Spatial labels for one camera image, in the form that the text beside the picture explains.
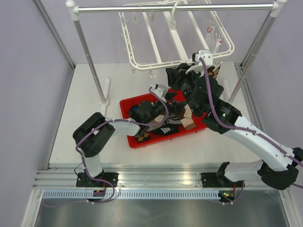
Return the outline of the beige brown striped sock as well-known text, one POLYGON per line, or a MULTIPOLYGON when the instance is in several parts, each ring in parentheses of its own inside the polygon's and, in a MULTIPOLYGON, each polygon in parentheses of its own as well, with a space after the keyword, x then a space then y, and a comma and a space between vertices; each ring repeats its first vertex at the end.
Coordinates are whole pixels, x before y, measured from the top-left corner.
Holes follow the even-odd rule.
POLYGON ((156 124, 156 123, 160 123, 163 119, 164 119, 164 115, 159 115, 158 117, 156 117, 154 120, 153 120, 153 124, 156 124))
POLYGON ((194 120, 192 119, 192 111, 189 105, 182 108, 181 112, 177 115, 178 119, 181 121, 185 130, 191 130, 196 127, 194 120))

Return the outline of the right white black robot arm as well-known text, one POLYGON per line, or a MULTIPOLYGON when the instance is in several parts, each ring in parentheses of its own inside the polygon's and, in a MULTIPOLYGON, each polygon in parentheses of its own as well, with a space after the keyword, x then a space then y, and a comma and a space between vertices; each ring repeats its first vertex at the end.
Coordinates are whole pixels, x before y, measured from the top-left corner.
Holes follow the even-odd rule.
POLYGON ((303 150, 285 147, 253 125, 237 108, 223 101, 224 91, 208 73, 190 71, 181 64, 165 69, 168 86, 181 91, 194 116, 205 114, 202 122, 212 131, 229 137, 252 151, 260 159, 255 162, 223 162, 214 174, 222 187, 244 181, 262 181, 267 186, 284 190, 296 185, 298 165, 302 165, 303 150))

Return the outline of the black blue sock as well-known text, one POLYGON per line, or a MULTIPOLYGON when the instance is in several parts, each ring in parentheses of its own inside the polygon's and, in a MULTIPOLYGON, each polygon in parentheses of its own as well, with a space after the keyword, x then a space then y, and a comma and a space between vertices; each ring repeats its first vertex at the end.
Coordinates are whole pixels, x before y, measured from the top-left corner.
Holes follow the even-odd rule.
POLYGON ((166 125, 152 130, 152 133, 159 136, 169 136, 178 132, 179 132, 178 127, 166 126, 166 125))
POLYGON ((138 109, 138 105, 132 106, 128 111, 129 115, 130 116, 134 115, 137 109, 138 109))

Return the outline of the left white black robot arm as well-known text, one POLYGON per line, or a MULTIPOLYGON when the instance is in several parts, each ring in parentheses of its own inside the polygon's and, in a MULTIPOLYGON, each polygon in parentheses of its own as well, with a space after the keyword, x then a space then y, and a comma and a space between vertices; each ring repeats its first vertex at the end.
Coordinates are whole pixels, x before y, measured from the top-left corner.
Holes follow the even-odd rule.
POLYGON ((130 109, 127 119, 106 118, 96 112, 76 129, 72 137, 84 167, 83 172, 77 174, 77 187, 115 187, 114 174, 105 173, 97 160, 109 139, 118 135, 142 136, 164 125, 174 111, 173 98, 177 93, 157 88, 150 94, 156 101, 140 102, 130 109))

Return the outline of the grey striped sock back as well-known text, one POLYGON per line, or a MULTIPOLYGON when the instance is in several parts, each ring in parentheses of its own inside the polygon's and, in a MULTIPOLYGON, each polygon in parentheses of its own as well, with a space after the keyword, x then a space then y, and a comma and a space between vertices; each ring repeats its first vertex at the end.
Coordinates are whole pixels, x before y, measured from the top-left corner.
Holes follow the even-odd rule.
POLYGON ((165 120, 166 124, 172 124, 172 125, 182 125, 181 120, 174 114, 170 113, 165 120))

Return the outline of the white clip sock hanger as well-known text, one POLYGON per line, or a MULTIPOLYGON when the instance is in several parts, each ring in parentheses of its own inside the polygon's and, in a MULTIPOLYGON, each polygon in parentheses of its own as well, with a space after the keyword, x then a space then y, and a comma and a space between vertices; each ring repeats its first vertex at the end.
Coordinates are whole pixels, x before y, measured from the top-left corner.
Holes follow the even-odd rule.
MULTIPOLYGON (((125 40, 126 50, 129 57, 129 63, 130 67, 132 69, 132 72, 135 73, 137 70, 140 71, 148 71, 150 74, 150 78, 154 78, 155 76, 152 74, 153 70, 157 69, 164 69, 168 67, 174 67, 178 66, 181 63, 189 63, 192 61, 192 58, 188 57, 186 50, 184 48, 184 45, 180 39, 180 36, 177 31, 177 22, 176 22, 176 11, 177 7, 181 4, 187 5, 189 3, 188 0, 164 0, 164 1, 156 1, 156 2, 147 2, 147 3, 136 3, 136 4, 130 4, 129 6, 156 6, 157 4, 161 6, 172 6, 172 10, 164 11, 163 16, 165 21, 168 25, 168 33, 170 34, 170 38, 172 40, 172 43, 174 44, 176 51, 178 53, 178 57, 180 58, 178 61, 163 61, 159 52, 159 48, 157 46, 156 39, 154 37, 155 32, 152 31, 151 22, 154 20, 154 12, 151 11, 150 14, 147 14, 147 12, 142 12, 144 22, 146 24, 146 29, 148 32, 149 40, 151 42, 153 53, 155 54, 155 63, 147 63, 147 64, 140 64, 137 62, 134 54, 134 46, 131 41, 130 32, 127 27, 127 21, 125 19, 125 15, 123 12, 119 13, 120 19, 121 19, 121 26, 123 30, 123 37, 125 40)), ((198 23, 194 17, 194 14, 191 10, 187 11, 188 16, 190 18, 190 24, 193 26, 195 35, 197 36, 200 47, 199 50, 209 50, 208 45, 205 41, 205 36, 207 34, 203 34, 201 32, 201 29, 198 26, 198 23)), ((220 46, 219 52, 217 54, 212 54, 213 56, 213 62, 215 63, 217 60, 230 56, 235 49, 234 43, 232 42, 229 34, 227 33, 225 27, 223 26, 218 14, 216 11, 211 10, 209 11, 213 21, 216 25, 214 34, 221 34, 223 45, 220 46)))

